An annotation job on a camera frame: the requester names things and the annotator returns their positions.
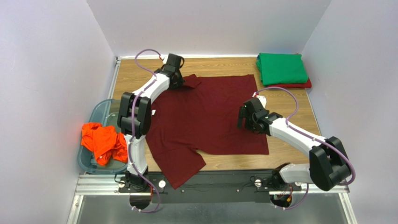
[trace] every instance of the wooden table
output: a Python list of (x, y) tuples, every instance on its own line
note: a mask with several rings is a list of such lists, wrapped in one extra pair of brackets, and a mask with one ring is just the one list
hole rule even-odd
[[(151, 70), (156, 70), (162, 66), (162, 62), (159, 59), (140, 59), (139, 63)], [(181, 73), (183, 76), (196, 74), (198, 77), (243, 76), (254, 74), (257, 88), (261, 89), (264, 87), (260, 81), (260, 72), (256, 67), (256, 58), (252, 57), (187, 58), (181, 69)], [(120, 99), (124, 92), (135, 91), (144, 85), (150, 77), (151, 74), (139, 68), (134, 60), (122, 60), (113, 98)], [(319, 129), (306, 91), (304, 89), (290, 89), (290, 91), (299, 101), (298, 112), (290, 121), (307, 131), (319, 135)], [(295, 109), (294, 100), (284, 91), (263, 91), (261, 95), (267, 98), (266, 108), (271, 112), (277, 112), (287, 117)], [(308, 158), (286, 142), (274, 137), (267, 138), (270, 150), (269, 155), (211, 155), (198, 150), (207, 164), (202, 170), (262, 169), (275, 168), (285, 162), (295, 164), (308, 163)], [(145, 156), (149, 170), (160, 171), (160, 168), (150, 153), (148, 145), (146, 145)]]

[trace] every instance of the blue plastic tray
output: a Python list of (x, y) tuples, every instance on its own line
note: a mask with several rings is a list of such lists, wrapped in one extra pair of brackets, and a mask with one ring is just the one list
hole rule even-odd
[[(112, 125), (120, 132), (117, 126), (120, 100), (107, 99), (95, 106), (89, 122), (99, 122), (103, 126)], [(94, 159), (94, 154), (84, 146), (80, 146), (78, 154), (79, 166), (91, 174), (119, 174), (126, 170), (127, 164), (110, 159), (108, 164), (101, 166)]]

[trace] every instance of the orange garment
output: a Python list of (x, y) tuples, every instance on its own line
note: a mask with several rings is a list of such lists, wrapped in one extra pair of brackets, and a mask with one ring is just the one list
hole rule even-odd
[(103, 127), (101, 123), (90, 122), (82, 127), (81, 144), (94, 152), (99, 165), (106, 165), (111, 156), (127, 162), (127, 144), (123, 133), (116, 133), (114, 126)]

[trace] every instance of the maroon shirt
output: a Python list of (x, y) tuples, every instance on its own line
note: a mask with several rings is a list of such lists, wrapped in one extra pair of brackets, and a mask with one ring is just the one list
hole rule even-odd
[(152, 103), (156, 110), (146, 140), (152, 156), (174, 189), (206, 165), (196, 152), (269, 154), (265, 134), (237, 127), (239, 107), (257, 91), (253, 75), (184, 77)]

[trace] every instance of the green folded cloth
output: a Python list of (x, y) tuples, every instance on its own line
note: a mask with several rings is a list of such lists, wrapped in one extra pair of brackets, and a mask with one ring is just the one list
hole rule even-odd
[(305, 83), (308, 80), (299, 54), (260, 53), (256, 65), (263, 85)]

